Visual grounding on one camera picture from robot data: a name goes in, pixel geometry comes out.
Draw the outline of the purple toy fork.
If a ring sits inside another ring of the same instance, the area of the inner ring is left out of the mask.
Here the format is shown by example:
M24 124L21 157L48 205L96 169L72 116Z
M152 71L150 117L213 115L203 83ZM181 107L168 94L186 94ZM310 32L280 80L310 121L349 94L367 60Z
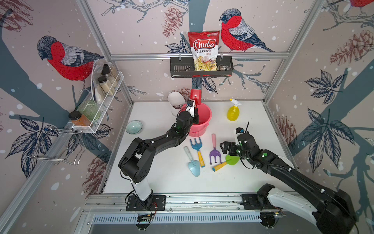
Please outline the purple toy fork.
M216 135L212 134L211 136L212 136L213 150L209 153L209 162L210 162L210 165L212 165L212 160L214 160L215 163L217 163L217 161L219 161L219 163L222 163L221 154L217 150Z

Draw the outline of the green toy spade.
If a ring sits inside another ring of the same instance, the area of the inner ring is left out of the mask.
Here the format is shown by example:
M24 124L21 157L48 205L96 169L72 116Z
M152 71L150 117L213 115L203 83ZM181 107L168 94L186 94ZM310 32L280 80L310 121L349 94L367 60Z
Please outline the green toy spade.
M225 160L225 162L223 162L223 163L221 163L221 164L218 164L218 165L214 166L214 167L212 168L212 170L213 170L214 172L216 172L216 171L220 170L221 168L223 168L223 167L226 166L226 165L231 165L231 166L236 165L236 164L239 162L239 160L240 160L240 157L238 157L238 156L230 156L230 155L226 155L226 160Z

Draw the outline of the red toy shovel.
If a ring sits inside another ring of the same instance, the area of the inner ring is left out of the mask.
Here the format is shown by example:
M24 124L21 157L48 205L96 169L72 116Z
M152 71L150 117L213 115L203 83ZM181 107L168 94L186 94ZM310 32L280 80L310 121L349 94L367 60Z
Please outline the red toy shovel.
M196 105L200 105L202 102L202 91L201 89L192 89L190 99L195 101Z

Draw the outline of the blue toy rake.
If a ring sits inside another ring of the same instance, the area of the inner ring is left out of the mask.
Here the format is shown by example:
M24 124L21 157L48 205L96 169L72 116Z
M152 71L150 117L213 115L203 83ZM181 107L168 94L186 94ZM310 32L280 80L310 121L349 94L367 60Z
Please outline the blue toy rake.
M200 149L202 148L201 138L199 137L199 142L197 142L197 140L194 139L194 143L192 142L192 140L190 140L190 143L191 143L192 148L194 150L196 150L197 153L198 153L200 167L204 168L205 167L205 163L204 163L204 160L203 160L203 157L202 157L202 153L200 151Z

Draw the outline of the yellow spray bottle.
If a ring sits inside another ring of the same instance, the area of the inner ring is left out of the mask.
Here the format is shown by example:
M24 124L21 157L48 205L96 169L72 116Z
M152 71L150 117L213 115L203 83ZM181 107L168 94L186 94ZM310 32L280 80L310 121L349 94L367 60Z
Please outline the yellow spray bottle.
M229 121L236 121L240 115L239 106L242 104L233 98L231 98L230 101L233 103L233 106L229 108L227 118Z

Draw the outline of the light blue toy trowel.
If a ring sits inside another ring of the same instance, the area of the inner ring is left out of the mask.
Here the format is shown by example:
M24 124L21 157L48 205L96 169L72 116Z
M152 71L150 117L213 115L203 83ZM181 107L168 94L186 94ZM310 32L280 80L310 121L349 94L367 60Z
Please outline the light blue toy trowel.
M184 147L184 151L185 151L185 153L187 154L187 156L190 160L190 162L188 163L188 167L189 167L191 173L195 177L199 177L200 176L200 163L199 163L199 161L193 159L192 154L191 154L191 152L190 152L190 150L187 146Z

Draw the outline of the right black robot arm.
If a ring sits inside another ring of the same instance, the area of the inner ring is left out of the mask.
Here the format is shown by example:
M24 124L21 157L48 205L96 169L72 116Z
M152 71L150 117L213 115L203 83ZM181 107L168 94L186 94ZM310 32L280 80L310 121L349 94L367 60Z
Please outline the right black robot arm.
M257 191L255 204L261 209L286 209L315 225L323 234L348 234L356 227L353 203L345 191L335 192L322 186L293 169L273 152L260 149L248 131L238 128L236 141L222 142L220 148L224 154L246 160L298 193L294 196L267 183Z

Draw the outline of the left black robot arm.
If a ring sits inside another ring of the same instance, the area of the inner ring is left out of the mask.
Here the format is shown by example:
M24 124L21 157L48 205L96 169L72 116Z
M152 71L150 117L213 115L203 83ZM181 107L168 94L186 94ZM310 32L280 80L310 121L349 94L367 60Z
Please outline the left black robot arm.
M164 134L156 138L143 140L135 138L121 158L120 172L130 178L135 196L143 203L152 201L153 191L146 177L154 157L166 149L183 143L193 124L199 123L198 107L188 104L176 117L176 123Z

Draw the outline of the pink plastic bucket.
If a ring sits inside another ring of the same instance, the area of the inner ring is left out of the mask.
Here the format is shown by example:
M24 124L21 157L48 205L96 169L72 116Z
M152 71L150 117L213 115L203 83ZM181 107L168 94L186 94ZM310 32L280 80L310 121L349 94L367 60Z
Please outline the pink plastic bucket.
M201 103L197 105L199 123L193 124L189 133L190 137L201 137L207 130L209 122L212 118L212 111L208 105Z

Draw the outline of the white slanted cup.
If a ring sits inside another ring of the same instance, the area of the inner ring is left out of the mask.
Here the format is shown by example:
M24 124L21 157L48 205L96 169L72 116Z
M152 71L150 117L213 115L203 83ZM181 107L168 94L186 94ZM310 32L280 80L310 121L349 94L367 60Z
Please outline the white slanted cup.
M171 113L176 117L183 107L186 104L186 100L179 92L171 92L168 95L168 102L171 105Z

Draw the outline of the Chuba cassava chips bag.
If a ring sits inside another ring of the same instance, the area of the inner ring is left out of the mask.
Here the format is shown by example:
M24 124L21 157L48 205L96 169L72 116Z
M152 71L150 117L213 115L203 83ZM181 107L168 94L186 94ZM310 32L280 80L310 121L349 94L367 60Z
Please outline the Chuba cassava chips bag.
M217 71L220 31L188 32L195 71Z

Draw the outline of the black lid spice jar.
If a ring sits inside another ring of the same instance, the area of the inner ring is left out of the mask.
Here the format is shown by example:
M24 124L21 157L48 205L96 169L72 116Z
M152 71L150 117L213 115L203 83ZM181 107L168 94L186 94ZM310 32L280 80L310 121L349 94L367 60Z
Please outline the black lid spice jar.
M101 86L102 90L107 94L107 95L114 95L115 90L113 88L112 83L107 79L105 76L101 76L98 79L99 85Z
M113 73L110 69L110 66L108 64L103 65L101 75L105 76L110 81L110 83L113 85L113 87L117 87L118 82L117 82L117 79L116 79L116 75L113 75Z

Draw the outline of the black wall basket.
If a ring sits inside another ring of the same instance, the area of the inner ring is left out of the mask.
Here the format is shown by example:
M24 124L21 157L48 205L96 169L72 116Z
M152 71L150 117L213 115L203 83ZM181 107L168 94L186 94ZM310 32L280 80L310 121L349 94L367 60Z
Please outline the black wall basket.
M219 57L216 60L217 71L195 71L193 57L170 59L172 78L222 78L231 77L234 67L232 57Z

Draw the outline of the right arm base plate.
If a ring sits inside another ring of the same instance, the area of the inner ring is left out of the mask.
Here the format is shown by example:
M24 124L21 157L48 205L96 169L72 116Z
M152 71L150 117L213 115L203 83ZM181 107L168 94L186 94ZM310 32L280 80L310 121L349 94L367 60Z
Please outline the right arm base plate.
M267 197L257 194L241 194L242 202L240 203L245 210L275 210L276 208L270 203Z

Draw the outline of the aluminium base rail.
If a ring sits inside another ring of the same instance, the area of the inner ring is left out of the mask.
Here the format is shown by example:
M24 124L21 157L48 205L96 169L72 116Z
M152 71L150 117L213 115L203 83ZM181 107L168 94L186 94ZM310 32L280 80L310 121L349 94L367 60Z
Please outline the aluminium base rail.
M214 212L240 212L248 211L240 204L242 202L241 194L256 194L255 192L238 193L166 193L154 194L165 195L166 204L164 211L157 213L214 213ZM102 194L89 196L83 207L84 213L98 214L121 214L126 211L128 194ZM275 210L253 210L259 212L277 212L285 209L284 205L279 203L270 203Z

